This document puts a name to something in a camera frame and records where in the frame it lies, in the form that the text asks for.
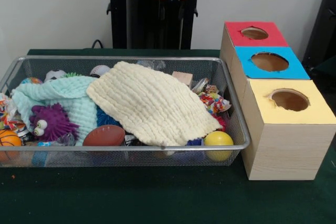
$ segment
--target green table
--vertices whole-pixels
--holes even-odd
[[[219,52],[29,54],[217,57]],[[335,165],[331,148],[316,180],[308,182],[251,182],[240,156],[230,167],[3,168],[0,218],[2,223],[336,223]]]

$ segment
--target blue box top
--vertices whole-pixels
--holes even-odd
[[[307,79],[289,47],[235,47],[244,73],[252,79]]]

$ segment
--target red box top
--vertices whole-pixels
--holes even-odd
[[[225,22],[236,47],[288,47],[273,22]]]

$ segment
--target orange basketball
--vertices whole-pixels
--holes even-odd
[[[21,146],[21,139],[13,131],[0,130],[0,150],[1,146]],[[0,162],[13,160],[18,155],[18,151],[0,151]]]

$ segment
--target googly eye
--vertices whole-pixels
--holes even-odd
[[[44,130],[48,126],[48,123],[45,120],[38,120],[36,126]]]
[[[43,134],[44,134],[44,130],[42,130],[42,129],[36,127],[36,128],[34,129],[34,134],[35,134],[36,136],[43,136]]]

